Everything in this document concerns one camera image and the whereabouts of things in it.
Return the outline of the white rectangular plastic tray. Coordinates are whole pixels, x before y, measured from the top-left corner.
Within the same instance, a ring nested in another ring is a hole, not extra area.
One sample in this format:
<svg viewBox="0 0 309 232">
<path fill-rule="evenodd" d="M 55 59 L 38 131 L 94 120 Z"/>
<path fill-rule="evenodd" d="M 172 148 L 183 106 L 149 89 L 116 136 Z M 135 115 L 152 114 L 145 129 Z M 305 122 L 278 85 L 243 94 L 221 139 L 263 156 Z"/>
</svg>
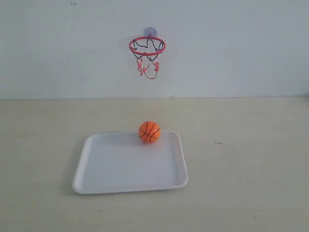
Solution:
<svg viewBox="0 0 309 232">
<path fill-rule="evenodd" d="M 180 189 L 188 182 L 181 138 L 163 131 L 144 144 L 135 132 L 99 133 L 83 145 L 72 182 L 78 194 Z"/>
</svg>

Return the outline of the clear suction cup mount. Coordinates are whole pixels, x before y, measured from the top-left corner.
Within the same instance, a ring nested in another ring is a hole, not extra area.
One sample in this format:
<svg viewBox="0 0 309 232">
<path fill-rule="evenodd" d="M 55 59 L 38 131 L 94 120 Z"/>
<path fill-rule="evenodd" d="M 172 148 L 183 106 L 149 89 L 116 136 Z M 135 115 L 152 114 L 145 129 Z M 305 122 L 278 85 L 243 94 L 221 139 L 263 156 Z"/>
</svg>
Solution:
<svg viewBox="0 0 309 232">
<path fill-rule="evenodd" d="M 157 37 L 157 30 L 153 27 L 147 27 L 143 34 L 145 37 Z"/>
</svg>

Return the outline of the red mini basketball hoop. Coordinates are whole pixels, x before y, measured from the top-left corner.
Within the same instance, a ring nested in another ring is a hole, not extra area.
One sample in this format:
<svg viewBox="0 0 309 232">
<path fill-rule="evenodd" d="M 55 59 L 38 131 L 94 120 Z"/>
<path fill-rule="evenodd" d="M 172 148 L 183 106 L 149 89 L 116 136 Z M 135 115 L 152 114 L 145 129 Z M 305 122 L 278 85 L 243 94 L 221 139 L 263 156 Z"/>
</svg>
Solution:
<svg viewBox="0 0 309 232">
<path fill-rule="evenodd" d="M 133 39 L 128 47 L 135 57 L 139 75 L 155 80 L 160 68 L 159 57 L 165 51 L 166 43 L 157 37 L 141 36 Z"/>
</svg>

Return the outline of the small orange toy basketball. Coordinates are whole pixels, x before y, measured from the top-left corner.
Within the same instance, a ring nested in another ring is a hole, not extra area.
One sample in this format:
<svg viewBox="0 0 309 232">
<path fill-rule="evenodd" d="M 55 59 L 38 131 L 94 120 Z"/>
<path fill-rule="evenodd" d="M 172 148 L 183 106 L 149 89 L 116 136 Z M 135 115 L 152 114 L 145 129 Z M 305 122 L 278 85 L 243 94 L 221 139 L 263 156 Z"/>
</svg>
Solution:
<svg viewBox="0 0 309 232">
<path fill-rule="evenodd" d="M 155 143 L 161 135 L 161 129 L 156 122 L 146 121 L 139 127 L 139 138 L 145 144 Z"/>
</svg>

